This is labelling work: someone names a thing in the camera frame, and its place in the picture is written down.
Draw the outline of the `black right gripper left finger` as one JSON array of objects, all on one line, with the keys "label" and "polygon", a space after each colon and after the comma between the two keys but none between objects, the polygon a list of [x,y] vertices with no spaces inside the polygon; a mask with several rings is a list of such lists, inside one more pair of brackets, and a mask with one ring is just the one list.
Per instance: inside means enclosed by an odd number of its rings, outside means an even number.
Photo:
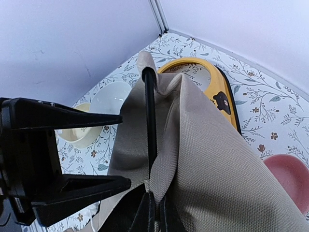
[{"label": "black right gripper left finger", "polygon": [[143,195],[129,232],[155,231],[155,199],[152,192]]}]

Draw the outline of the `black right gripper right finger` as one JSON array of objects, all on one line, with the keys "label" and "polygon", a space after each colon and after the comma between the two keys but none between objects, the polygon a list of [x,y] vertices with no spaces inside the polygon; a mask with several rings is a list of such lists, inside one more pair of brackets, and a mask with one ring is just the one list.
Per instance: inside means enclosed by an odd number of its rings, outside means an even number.
[{"label": "black right gripper right finger", "polygon": [[159,206],[161,232],[187,232],[176,206],[168,195],[163,197]]}]

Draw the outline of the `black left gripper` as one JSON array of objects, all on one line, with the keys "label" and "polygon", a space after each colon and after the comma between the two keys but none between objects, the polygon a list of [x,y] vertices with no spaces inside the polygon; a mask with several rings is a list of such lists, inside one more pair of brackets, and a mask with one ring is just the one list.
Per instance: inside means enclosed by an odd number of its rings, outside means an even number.
[{"label": "black left gripper", "polygon": [[0,187],[15,220],[49,227],[131,187],[111,175],[62,174],[54,130],[115,125],[121,115],[87,113],[26,98],[0,100]]}]

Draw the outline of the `beige pet tent fabric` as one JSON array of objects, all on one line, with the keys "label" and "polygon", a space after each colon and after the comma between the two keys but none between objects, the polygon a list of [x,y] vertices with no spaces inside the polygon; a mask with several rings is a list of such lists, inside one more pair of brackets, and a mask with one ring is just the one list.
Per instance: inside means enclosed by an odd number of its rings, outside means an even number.
[{"label": "beige pet tent fabric", "polygon": [[142,197],[173,201],[187,232],[306,232],[309,225],[231,123],[184,74],[156,74],[157,157],[149,173],[145,85],[121,108],[109,175],[131,188],[102,200],[88,231],[128,232]]}]

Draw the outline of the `pink pet bowl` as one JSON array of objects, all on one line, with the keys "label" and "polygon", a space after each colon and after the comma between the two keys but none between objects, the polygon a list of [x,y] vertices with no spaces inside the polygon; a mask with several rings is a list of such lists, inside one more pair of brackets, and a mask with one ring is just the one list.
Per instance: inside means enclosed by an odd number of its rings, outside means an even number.
[{"label": "pink pet bowl", "polygon": [[309,212],[309,169],[298,158],[287,155],[273,155],[264,164],[276,177],[284,190],[303,215]]}]

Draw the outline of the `cream paw print bowl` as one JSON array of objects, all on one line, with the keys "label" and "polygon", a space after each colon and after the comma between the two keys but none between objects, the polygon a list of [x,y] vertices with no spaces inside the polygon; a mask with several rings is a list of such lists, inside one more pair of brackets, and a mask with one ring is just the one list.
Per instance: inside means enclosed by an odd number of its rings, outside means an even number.
[{"label": "cream paw print bowl", "polygon": [[100,135],[101,131],[102,126],[57,130],[59,137],[78,149],[91,145]]}]

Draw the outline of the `white ceramic bowl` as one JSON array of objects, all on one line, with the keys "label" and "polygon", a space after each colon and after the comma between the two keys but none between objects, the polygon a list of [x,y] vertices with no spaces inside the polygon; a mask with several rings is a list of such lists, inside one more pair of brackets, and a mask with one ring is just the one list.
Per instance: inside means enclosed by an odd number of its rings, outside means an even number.
[{"label": "white ceramic bowl", "polygon": [[107,84],[94,95],[89,112],[118,115],[131,89],[131,86],[126,82]]}]

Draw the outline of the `yellow bear bowl stand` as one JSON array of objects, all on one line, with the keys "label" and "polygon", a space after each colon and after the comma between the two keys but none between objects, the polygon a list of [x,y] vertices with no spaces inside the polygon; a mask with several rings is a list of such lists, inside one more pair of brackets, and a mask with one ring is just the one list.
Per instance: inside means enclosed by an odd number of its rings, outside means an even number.
[{"label": "yellow bear bowl stand", "polygon": [[233,125],[233,127],[241,133],[236,103],[230,83],[224,72],[201,58],[179,58],[168,62],[158,69],[158,73],[165,73],[167,70],[180,65],[198,64],[204,67],[210,73],[210,84],[203,93],[212,101],[217,109],[225,116],[225,118]]}]

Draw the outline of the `floral white table mat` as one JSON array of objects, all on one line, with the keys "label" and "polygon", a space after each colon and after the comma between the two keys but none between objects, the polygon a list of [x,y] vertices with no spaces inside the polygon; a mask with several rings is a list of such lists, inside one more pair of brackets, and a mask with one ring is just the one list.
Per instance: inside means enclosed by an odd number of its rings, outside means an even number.
[{"label": "floral white table mat", "polygon": [[[261,159],[276,154],[289,154],[300,159],[309,169],[309,102],[286,84],[274,79],[256,65],[229,55],[212,45],[176,33],[160,35],[144,50],[152,53],[157,69],[177,58],[196,57],[207,60],[227,76],[234,96],[244,140]],[[134,86],[139,78],[137,54],[98,82],[74,105],[90,103],[95,94],[111,82],[122,81]],[[209,73],[197,65],[183,65],[168,72],[184,72],[194,84],[204,89]],[[117,126],[105,126],[99,137],[84,149],[73,147],[58,137],[57,146],[62,172],[65,174],[106,175]],[[54,224],[45,232],[81,230],[94,215],[98,203]]]}]

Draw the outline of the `aluminium left corner post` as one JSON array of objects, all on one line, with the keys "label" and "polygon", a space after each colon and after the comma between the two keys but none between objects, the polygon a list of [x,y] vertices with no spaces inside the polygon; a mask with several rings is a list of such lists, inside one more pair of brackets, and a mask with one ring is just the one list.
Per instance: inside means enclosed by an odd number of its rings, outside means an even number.
[{"label": "aluminium left corner post", "polygon": [[169,26],[160,0],[148,0],[148,1],[154,13],[155,20],[158,24],[161,34],[167,33],[169,31]]}]

